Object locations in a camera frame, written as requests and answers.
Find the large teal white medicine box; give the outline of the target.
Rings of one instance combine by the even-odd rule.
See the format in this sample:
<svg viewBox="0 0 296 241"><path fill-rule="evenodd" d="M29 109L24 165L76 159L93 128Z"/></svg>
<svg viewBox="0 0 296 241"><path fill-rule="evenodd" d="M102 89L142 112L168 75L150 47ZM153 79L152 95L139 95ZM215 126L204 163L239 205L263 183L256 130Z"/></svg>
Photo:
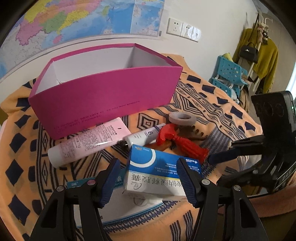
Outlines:
<svg viewBox="0 0 296 241"><path fill-rule="evenodd" d="M124 221L134 218L136 215L144 214L154 208L163 205L161 199L142 199L129 197L123 194L123 181L125 177L125 169L121 169L110 201L99 209L100 218L103 225L113 224L117 221Z"/></svg>

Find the red plastic toy hammer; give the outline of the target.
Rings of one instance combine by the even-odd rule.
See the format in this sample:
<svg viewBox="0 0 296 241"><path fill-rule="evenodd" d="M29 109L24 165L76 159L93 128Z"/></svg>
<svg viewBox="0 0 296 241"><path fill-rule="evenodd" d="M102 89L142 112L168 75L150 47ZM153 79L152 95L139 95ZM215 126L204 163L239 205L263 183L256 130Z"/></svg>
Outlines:
<svg viewBox="0 0 296 241"><path fill-rule="evenodd" d="M170 123L164 125L156 138L156 144L161 146L166 141L173 141L183 155L196 159L203 164L209 154L209 150L201 148L188 138L180 137L177 134L177 125Z"/></svg>

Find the grey tape roll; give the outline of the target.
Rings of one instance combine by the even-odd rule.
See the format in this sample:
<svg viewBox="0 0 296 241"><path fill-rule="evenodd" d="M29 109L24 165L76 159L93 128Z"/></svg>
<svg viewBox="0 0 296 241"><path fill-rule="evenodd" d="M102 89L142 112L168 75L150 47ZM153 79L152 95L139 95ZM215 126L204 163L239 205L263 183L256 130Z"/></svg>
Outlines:
<svg viewBox="0 0 296 241"><path fill-rule="evenodd" d="M190 113L172 112L169 114L169 121L178 126L193 126L196 117Z"/></svg>

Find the small blue white medicine box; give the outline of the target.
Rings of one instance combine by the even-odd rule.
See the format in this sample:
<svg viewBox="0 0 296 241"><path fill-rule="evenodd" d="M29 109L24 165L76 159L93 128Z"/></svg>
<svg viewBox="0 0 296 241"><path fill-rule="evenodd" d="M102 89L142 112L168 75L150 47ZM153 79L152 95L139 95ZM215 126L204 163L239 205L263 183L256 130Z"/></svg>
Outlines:
<svg viewBox="0 0 296 241"><path fill-rule="evenodd" d="M126 165L124 192L137 198L186 199L176 164L178 155L132 145Z"/></svg>

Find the white blue ointment tube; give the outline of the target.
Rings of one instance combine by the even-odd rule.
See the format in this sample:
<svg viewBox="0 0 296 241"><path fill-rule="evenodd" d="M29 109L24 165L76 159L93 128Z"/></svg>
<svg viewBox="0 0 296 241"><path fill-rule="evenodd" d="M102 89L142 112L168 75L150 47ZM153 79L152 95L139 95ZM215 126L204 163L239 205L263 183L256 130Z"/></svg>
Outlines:
<svg viewBox="0 0 296 241"><path fill-rule="evenodd" d="M124 137L118 144L122 147L130 149L132 145L145 146L147 144L155 143L161 128L165 125L165 123L162 123L160 125L132 133L131 135Z"/></svg>

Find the pink tube white cap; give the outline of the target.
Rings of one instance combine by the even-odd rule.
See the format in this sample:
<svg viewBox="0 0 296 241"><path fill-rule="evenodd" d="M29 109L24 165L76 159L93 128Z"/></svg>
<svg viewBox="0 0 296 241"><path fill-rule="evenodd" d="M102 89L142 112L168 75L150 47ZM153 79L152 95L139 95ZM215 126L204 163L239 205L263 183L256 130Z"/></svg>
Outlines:
<svg viewBox="0 0 296 241"><path fill-rule="evenodd" d="M59 168L113 146L130 134L122 119L116 118L50 148L49 161Z"/></svg>

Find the orange patterned blanket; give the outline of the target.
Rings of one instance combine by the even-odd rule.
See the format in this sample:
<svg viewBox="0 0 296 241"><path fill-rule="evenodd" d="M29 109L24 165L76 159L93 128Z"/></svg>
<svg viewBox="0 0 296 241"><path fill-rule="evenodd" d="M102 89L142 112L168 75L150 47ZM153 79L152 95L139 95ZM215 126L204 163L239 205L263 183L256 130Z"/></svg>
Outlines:
<svg viewBox="0 0 296 241"><path fill-rule="evenodd" d="M169 55L183 67L171 102L127 115L122 121L132 133L168 121L184 111L196 116L196 130L206 136L201 147L210 153L228 149L230 142L262 132L249 114L222 90L201 79L179 55ZM1 129L1 219L15 240L28 240L47 200L57 186L97 175L109 161L126 164L128 151L114 145L82 160L55 169L48 149L56 144L40 124L28 98L35 81L21 85L2 103L7 114ZM112 240L188 240L197 209L188 202L166 201L135 217L105 225Z"/></svg>

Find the mustard yellow hanging coat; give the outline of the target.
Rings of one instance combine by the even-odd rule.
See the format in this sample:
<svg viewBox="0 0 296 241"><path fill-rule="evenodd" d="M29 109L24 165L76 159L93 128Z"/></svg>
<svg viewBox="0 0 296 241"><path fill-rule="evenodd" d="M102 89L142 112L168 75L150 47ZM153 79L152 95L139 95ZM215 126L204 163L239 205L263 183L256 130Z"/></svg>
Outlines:
<svg viewBox="0 0 296 241"><path fill-rule="evenodd" d="M248 43L256 44L257 30L244 29L240 40L232 57L234 62L239 61L239 52L243 45ZM274 83L275 72L278 64L278 48L271 39L268 39L267 45L261 44L258 53L258 63L253 66L254 72L261 80L264 80L263 93L268 93Z"/></svg>

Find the blue perforated plastic rack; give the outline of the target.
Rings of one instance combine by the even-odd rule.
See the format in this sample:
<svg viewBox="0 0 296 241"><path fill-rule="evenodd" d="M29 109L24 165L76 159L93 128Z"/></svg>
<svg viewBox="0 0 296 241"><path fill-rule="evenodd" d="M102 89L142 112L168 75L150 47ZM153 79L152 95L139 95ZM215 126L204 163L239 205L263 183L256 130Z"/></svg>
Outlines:
<svg viewBox="0 0 296 241"><path fill-rule="evenodd" d="M247 83L247 71L240 65L218 56L213 77L209 82L223 90L231 99L238 100L240 92Z"/></svg>

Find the black handbag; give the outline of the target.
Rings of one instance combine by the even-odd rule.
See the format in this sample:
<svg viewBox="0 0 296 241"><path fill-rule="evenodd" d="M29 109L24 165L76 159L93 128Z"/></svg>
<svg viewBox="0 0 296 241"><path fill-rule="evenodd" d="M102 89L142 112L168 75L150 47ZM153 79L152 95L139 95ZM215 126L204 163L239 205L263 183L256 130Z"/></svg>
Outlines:
<svg viewBox="0 0 296 241"><path fill-rule="evenodd" d="M259 51L255 48L255 44L252 42L248 43L247 45L243 45L239 52L239 57L246 59L249 62L258 63L258 54Z"/></svg>

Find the pink cardboard box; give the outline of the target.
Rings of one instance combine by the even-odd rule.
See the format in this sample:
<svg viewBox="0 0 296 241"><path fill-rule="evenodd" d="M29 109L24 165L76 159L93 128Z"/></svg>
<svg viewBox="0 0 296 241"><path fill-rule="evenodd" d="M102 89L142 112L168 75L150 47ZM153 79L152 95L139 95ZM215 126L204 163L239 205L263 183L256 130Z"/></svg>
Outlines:
<svg viewBox="0 0 296 241"><path fill-rule="evenodd" d="M55 140L168 104L182 66L136 43L101 45L52 58L29 95Z"/></svg>

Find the white wall sockets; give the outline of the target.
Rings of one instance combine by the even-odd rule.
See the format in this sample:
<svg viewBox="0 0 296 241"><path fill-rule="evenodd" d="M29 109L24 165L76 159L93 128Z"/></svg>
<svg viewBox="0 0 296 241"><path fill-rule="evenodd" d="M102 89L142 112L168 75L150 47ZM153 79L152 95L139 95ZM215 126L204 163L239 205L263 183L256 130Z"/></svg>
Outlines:
<svg viewBox="0 0 296 241"><path fill-rule="evenodd" d="M201 38L201 30L189 23L169 18L166 33L173 36L189 39L199 42Z"/></svg>

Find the colourful wall map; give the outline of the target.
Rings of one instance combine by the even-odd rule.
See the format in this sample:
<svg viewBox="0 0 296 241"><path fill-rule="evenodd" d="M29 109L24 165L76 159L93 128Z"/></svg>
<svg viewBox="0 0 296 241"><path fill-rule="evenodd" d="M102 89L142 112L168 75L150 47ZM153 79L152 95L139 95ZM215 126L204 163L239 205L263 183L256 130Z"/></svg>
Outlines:
<svg viewBox="0 0 296 241"><path fill-rule="evenodd" d="M37 1L1 46L1 77L46 49L101 35L157 36L164 1Z"/></svg>

